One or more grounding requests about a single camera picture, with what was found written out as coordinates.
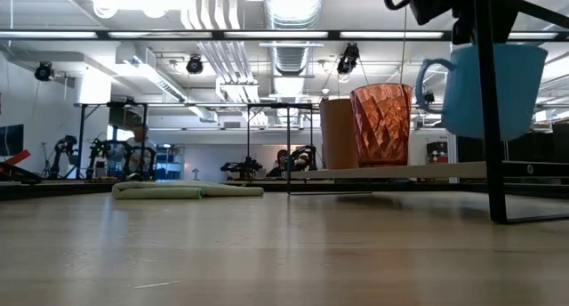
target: black table frame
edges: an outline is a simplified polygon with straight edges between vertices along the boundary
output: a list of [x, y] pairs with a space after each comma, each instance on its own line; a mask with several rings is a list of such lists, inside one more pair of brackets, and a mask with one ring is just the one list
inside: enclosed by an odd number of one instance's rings
[[569, 28], [569, 18], [549, 11], [525, 0], [475, 0], [478, 63], [485, 127], [485, 161], [488, 184], [490, 219], [499, 224], [516, 224], [533, 221], [569, 219], [569, 214], [509, 218], [504, 191], [505, 166], [501, 158], [500, 119], [496, 93], [494, 49], [492, 34], [491, 1], [517, 9], [521, 13], [548, 21], [559, 27]]

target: green cloth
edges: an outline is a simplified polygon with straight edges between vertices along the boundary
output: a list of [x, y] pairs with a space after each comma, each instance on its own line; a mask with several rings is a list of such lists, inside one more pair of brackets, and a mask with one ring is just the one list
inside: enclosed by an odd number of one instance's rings
[[262, 188], [236, 187], [206, 181], [120, 182], [114, 199], [199, 199], [201, 197], [260, 197]]

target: ventilation duct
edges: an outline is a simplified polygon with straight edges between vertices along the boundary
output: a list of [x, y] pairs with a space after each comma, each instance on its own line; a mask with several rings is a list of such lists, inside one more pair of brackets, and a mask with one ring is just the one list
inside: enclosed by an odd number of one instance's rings
[[[168, 93], [174, 99], [183, 103], [198, 102], [189, 98], [184, 90], [179, 87], [165, 73], [156, 68], [156, 56], [148, 48], [144, 53], [138, 52], [133, 43], [121, 43], [116, 48], [116, 63], [132, 66], [134, 73], [147, 78], [164, 93]], [[217, 113], [199, 107], [189, 107], [189, 110], [199, 116], [203, 123], [217, 123]]]
[[[304, 30], [317, 25], [322, 0], [264, 0], [264, 5], [268, 28]], [[294, 76], [306, 74], [310, 48], [273, 47], [270, 51], [275, 74], [285, 76], [274, 79], [276, 93], [301, 94], [304, 78]]]

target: mug handle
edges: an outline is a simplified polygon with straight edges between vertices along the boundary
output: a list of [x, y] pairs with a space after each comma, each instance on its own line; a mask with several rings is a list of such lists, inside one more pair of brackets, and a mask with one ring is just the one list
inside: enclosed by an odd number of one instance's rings
[[419, 70], [419, 75], [417, 76], [417, 83], [415, 84], [415, 97], [417, 98], [417, 104], [420, 109], [423, 109], [429, 113], [441, 114], [441, 110], [430, 109], [428, 103], [425, 101], [425, 95], [423, 94], [423, 82], [425, 81], [425, 76], [427, 75], [427, 69], [433, 65], [441, 65], [449, 70], [455, 69], [455, 66], [448, 60], [437, 58], [434, 60], [425, 60]]

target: blue mug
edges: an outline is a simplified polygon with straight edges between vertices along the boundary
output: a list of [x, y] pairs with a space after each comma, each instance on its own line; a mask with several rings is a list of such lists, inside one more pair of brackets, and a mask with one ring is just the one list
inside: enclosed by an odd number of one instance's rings
[[[527, 133], [540, 90], [548, 52], [533, 45], [494, 44], [496, 91], [503, 141]], [[442, 110], [430, 109], [423, 95], [427, 69], [435, 64], [448, 69]], [[415, 86], [417, 103], [429, 113], [441, 114], [444, 128], [463, 137], [484, 138], [480, 70], [477, 46], [455, 50], [451, 60], [425, 60]]]

